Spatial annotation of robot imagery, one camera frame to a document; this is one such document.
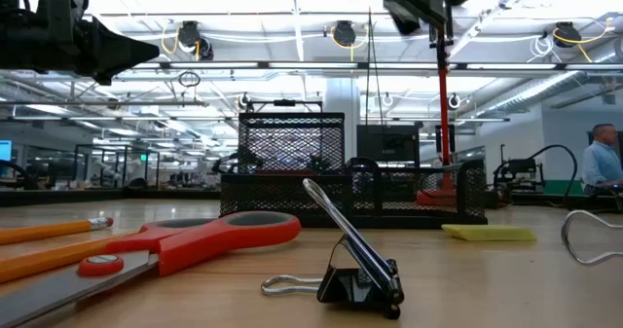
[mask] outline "person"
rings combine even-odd
[[[617,140],[612,124],[593,128],[593,144],[584,150],[582,182],[584,194],[591,195],[601,188],[623,187],[623,168],[612,147]]]

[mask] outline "workbench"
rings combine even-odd
[[[0,246],[0,258],[111,234],[170,218],[217,217],[215,200],[110,200],[0,209],[0,227],[110,216],[111,229]],[[158,277],[147,273],[112,292],[56,310],[25,326],[41,327],[621,327],[623,260],[585,268],[560,240],[565,211],[512,206],[490,211],[490,224],[530,227],[538,242],[466,242],[442,231],[362,230],[382,256],[398,263],[405,292],[399,320],[337,310],[313,294],[266,297],[260,284],[276,274],[323,276],[336,230],[303,230],[292,242],[241,250]],[[606,216],[623,223],[622,216]],[[621,250],[623,235],[582,225],[584,249]],[[0,294],[34,276],[0,284]]]

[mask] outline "binder clip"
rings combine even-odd
[[[584,265],[584,266],[595,266],[598,265],[602,262],[605,262],[613,257],[623,257],[623,252],[619,252],[619,251],[607,251],[601,255],[598,255],[592,259],[582,259],[580,258],[577,253],[575,252],[575,250],[573,249],[573,247],[571,246],[571,243],[568,240],[568,233],[569,233],[569,229],[571,226],[571,221],[575,218],[577,218],[577,216],[588,216],[596,221],[598,221],[599,223],[601,223],[602,225],[608,227],[608,228],[612,228],[612,229],[616,229],[616,230],[621,230],[623,229],[623,225],[612,225],[611,223],[608,223],[606,220],[604,220],[601,217],[596,216],[595,214],[588,212],[588,211],[584,211],[584,210],[575,210],[570,212],[567,215],[567,218],[565,219],[565,223],[563,223],[563,228],[561,231],[561,236],[563,238],[563,244],[565,245],[565,248],[567,249],[568,253],[571,255],[571,258],[573,258],[573,260],[577,261],[578,263]]]
[[[383,259],[361,234],[329,200],[324,191],[310,179],[303,185],[308,194],[331,216],[344,232],[333,248],[327,272],[323,278],[298,278],[293,275],[277,275],[262,283],[264,295],[294,292],[316,293],[320,303],[336,304],[361,310],[378,310],[389,319],[400,316],[404,293],[398,275],[398,266],[392,259]],[[359,268],[339,269],[334,262],[336,249],[345,248]],[[278,282],[291,282],[297,286],[270,288]]]

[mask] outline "black wire mesh organizer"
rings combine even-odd
[[[344,113],[240,113],[238,173],[344,174]]]
[[[440,168],[378,167],[353,158],[344,175],[224,174],[221,215],[272,210],[296,215],[304,227],[335,227],[303,189],[316,182],[356,228],[438,229],[487,224],[482,161]]]

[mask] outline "black binder clip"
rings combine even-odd
[[[294,292],[316,293],[320,303],[337,304],[362,310],[379,310],[389,319],[400,316],[404,293],[398,266],[392,259],[383,259],[329,200],[324,191],[310,179],[303,185],[310,196],[324,208],[345,233],[333,248],[327,273],[323,278],[298,278],[277,275],[262,283],[262,293],[279,295]],[[339,269],[334,265],[336,250],[345,248],[359,268]],[[290,286],[270,288],[278,282],[319,284],[319,286]]]

